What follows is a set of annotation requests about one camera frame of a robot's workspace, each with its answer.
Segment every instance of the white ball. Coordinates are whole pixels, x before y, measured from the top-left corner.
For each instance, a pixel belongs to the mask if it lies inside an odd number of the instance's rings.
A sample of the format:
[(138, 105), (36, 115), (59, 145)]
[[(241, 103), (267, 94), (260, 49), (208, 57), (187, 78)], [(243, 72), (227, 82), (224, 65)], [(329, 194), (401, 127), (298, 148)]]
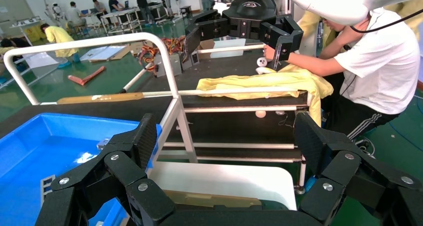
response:
[(267, 60), (264, 57), (260, 57), (257, 59), (257, 65), (260, 67), (266, 67), (267, 66)]
[(264, 117), (266, 116), (266, 111), (263, 111), (263, 110), (256, 111), (256, 112), (255, 112), (255, 115), (256, 115), (258, 118), (264, 118)]

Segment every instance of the gray device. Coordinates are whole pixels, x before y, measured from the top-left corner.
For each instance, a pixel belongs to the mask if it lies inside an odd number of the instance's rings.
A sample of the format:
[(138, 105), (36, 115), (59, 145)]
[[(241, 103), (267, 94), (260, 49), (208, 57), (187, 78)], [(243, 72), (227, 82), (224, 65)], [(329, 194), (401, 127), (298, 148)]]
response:
[[(182, 67), (181, 67), (181, 60), (179, 54), (172, 54), (169, 56), (171, 59), (171, 65), (173, 69), (173, 75), (180, 75), (182, 74)], [(161, 77), (166, 75), (165, 73), (165, 66), (163, 65), (162, 55), (157, 54), (154, 57), (154, 63), (158, 65), (159, 69), (157, 70), (157, 77)]]

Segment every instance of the white t-shirt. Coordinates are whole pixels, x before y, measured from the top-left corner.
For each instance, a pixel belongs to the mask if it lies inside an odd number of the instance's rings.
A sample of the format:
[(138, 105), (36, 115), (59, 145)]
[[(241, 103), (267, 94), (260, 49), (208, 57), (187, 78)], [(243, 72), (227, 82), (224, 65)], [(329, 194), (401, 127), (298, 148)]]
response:
[[(383, 8), (370, 14), (367, 30), (401, 18)], [(350, 50), (334, 58), (346, 69), (340, 94), (346, 89), (347, 99), (393, 115), (403, 112), (413, 98), (420, 50), (416, 35), (404, 22), (364, 34)]]
[(69, 21), (72, 21), (76, 25), (82, 23), (81, 17), (79, 16), (81, 14), (81, 11), (78, 8), (71, 7), (68, 10), (67, 14), (68, 14)]

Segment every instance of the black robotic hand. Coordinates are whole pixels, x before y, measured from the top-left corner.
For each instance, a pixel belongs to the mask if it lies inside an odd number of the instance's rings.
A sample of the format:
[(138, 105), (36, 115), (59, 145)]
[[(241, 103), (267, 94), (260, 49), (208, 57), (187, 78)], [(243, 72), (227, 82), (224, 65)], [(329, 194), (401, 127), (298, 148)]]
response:
[(184, 52), (189, 56), (200, 41), (222, 36), (258, 39), (275, 49), (276, 62), (298, 50), (303, 31), (291, 15), (282, 14), (282, 0), (234, 0), (220, 15), (209, 10), (190, 18)]

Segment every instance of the small white figurine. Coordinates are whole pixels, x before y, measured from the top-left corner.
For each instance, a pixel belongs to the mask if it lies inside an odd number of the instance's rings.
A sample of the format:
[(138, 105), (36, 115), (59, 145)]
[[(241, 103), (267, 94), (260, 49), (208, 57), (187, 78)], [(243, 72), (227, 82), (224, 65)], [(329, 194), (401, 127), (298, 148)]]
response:
[(257, 65), (259, 67), (266, 67), (267, 66), (267, 60), (264, 57), (260, 57), (259, 59), (257, 59)]

